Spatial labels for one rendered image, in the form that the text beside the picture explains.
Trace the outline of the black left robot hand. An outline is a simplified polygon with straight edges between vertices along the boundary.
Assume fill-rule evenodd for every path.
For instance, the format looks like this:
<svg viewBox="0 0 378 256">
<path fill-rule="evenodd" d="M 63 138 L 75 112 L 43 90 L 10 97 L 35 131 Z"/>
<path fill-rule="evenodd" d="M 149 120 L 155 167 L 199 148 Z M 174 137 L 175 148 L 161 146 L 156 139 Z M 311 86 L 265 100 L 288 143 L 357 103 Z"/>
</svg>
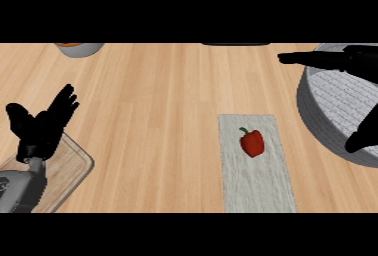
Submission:
<svg viewBox="0 0 378 256">
<path fill-rule="evenodd" d="M 10 131 L 19 138 L 16 161 L 26 163 L 34 157 L 47 160 L 56 151 L 63 129 L 79 106 L 74 86 L 66 84 L 51 104 L 35 116 L 17 103 L 6 105 Z"/>
</svg>

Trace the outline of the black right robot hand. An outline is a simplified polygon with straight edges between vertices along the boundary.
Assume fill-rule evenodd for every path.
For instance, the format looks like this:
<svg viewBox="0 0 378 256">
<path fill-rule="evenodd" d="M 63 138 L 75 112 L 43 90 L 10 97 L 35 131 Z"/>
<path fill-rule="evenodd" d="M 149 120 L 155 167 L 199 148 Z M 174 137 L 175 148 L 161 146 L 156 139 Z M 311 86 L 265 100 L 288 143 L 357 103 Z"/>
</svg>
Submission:
<svg viewBox="0 0 378 256">
<path fill-rule="evenodd" d="M 301 64 L 319 69 L 338 70 L 378 84 L 378 46 L 347 45 L 341 52 L 311 51 L 280 53 L 282 64 Z M 348 153 L 378 145 L 378 104 L 351 133 L 344 148 Z"/>
</svg>

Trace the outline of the grey wicker basket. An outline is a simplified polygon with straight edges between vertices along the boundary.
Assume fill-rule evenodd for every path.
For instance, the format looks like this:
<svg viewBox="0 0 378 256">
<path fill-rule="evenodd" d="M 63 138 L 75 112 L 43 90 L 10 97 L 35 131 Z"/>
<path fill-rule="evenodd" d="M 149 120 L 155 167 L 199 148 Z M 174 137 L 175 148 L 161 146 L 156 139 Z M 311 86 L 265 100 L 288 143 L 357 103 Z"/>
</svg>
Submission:
<svg viewBox="0 0 378 256">
<path fill-rule="evenodd" d="M 348 53 L 344 48 L 363 46 L 363 52 L 378 43 L 322 43 L 313 51 L 295 53 L 294 63 L 305 66 L 296 88 L 296 108 L 311 135 L 327 150 L 351 163 L 378 168 L 378 145 L 345 150 L 345 143 L 378 104 L 378 84 L 341 72 Z"/>
</svg>

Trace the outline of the red bell pepper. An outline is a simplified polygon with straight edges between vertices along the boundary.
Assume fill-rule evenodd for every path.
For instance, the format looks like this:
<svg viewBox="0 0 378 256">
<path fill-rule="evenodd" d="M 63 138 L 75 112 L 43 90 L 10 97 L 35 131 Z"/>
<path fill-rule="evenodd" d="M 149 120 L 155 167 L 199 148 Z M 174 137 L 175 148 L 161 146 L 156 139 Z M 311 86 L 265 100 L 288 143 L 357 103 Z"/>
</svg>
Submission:
<svg viewBox="0 0 378 256">
<path fill-rule="evenodd" d="M 240 148 L 245 154 L 254 158 L 264 152 L 263 135 L 258 130 L 248 131 L 243 127 L 239 128 L 243 136 L 239 139 Z"/>
</svg>

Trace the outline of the pale grey placemat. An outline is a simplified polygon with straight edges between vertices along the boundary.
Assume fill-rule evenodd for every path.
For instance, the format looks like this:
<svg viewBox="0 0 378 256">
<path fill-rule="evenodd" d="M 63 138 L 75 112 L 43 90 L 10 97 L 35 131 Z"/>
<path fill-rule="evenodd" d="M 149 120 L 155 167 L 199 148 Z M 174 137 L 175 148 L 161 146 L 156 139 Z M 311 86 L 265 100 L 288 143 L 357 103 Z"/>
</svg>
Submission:
<svg viewBox="0 0 378 256">
<path fill-rule="evenodd" d="M 264 151 L 249 157 L 240 147 L 248 132 L 261 133 Z M 218 115 L 224 211 L 295 213 L 289 173 L 273 115 Z"/>
</svg>

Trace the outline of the clear glass tray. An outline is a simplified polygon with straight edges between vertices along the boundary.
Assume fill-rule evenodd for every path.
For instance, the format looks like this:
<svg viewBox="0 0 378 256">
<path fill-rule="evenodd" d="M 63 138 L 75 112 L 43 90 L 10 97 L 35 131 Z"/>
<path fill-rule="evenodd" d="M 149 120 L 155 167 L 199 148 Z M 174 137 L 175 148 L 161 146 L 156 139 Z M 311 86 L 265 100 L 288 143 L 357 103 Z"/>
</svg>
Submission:
<svg viewBox="0 0 378 256">
<path fill-rule="evenodd" d="M 57 210 L 94 166 L 93 158 L 66 134 L 62 135 L 54 155 L 44 163 L 47 186 L 31 211 L 34 213 L 53 213 Z M 4 170 L 26 171 L 28 164 L 17 162 L 16 155 L 12 155 L 0 163 L 0 171 Z"/>
</svg>

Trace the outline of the grey bowl with orange contents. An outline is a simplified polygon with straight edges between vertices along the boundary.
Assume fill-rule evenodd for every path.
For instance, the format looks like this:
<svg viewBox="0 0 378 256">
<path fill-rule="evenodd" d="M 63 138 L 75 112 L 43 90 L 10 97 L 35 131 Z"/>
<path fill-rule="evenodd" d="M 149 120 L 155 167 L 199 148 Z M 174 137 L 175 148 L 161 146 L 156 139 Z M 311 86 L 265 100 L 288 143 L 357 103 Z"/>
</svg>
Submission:
<svg viewBox="0 0 378 256">
<path fill-rule="evenodd" d="M 69 58 L 84 58 L 100 50 L 103 43 L 56 43 L 56 47 Z"/>
</svg>

